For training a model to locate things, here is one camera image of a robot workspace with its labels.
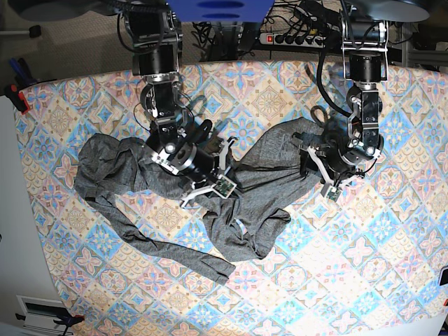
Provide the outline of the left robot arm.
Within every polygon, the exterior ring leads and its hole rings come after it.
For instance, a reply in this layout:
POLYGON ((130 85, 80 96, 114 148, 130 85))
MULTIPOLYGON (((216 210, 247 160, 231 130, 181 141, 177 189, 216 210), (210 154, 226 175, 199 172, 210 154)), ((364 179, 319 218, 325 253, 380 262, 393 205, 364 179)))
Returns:
POLYGON ((346 133, 324 131, 318 143, 306 141, 300 145, 301 174, 318 172, 323 185, 321 195, 337 201, 345 186, 366 171, 362 162, 375 163, 384 148, 379 133, 382 101, 377 86, 388 78, 387 21, 361 15, 358 6, 341 2, 341 27, 330 32, 323 42, 316 73, 318 91, 328 105, 346 117, 346 133), (323 63, 331 48, 340 46, 343 77, 352 82, 346 94, 348 111, 336 105, 322 83, 323 63))

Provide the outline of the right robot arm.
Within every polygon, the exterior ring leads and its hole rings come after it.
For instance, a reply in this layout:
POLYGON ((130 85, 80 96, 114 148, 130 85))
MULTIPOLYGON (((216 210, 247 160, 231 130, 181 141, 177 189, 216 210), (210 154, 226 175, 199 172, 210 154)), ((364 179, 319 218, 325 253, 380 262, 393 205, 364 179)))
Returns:
POLYGON ((228 152, 234 139, 222 141, 215 153, 200 148, 213 123, 195 122, 190 107, 184 105, 179 74, 182 49, 181 24, 165 1, 118 1, 118 27, 124 27, 132 44, 135 76, 145 86, 140 104, 150 120, 146 143, 150 159, 168 173, 184 176, 189 186, 182 197, 187 204, 199 195, 215 194, 227 199, 237 184, 228 178, 228 152))

